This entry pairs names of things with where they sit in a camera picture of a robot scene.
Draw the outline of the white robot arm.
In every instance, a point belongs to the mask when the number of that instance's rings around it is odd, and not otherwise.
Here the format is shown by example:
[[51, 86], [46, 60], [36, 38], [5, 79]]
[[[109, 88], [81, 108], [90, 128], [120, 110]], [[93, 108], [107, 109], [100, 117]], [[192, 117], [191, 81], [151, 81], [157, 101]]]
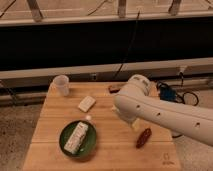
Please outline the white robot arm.
[[213, 109], [155, 99], [150, 89], [145, 76], [131, 76], [114, 96], [118, 116], [127, 123], [142, 118], [213, 146]]

